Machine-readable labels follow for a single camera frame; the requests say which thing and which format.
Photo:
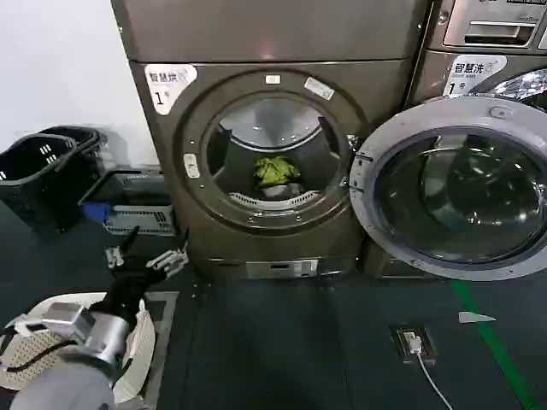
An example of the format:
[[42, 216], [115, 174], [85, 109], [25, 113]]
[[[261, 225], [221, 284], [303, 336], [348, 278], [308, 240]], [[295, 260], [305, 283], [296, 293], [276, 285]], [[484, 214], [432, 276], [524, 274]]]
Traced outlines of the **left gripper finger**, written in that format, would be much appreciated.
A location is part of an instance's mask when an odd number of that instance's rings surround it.
[[153, 280], [166, 280], [182, 271], [189, 263], [188, 240], [176, 249], [170, 249], [145, 264], [145, 271]]
[[108, 269], [116, 269], [122, 267], [125, 263], [124, 256], [132, 247], [139, 233], [139, 226], [135, 226], [126, 238], [115, 247], [109, 247], [104, 250]]

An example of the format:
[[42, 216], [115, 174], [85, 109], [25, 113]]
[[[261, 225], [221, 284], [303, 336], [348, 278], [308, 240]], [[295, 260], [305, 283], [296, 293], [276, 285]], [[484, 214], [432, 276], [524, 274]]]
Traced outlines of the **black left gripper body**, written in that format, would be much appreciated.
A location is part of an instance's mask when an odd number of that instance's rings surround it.
[[93, 303], [89, 310], [92, 313], [112, 315], [125, 321], [136, 321], [139, 303], [152, 285], [166, 279], [162, 269], [147, 267], [143, 257], [128, 256], [121, 266], [115, 266], [110, 271], [114, 281], [106, 296]]

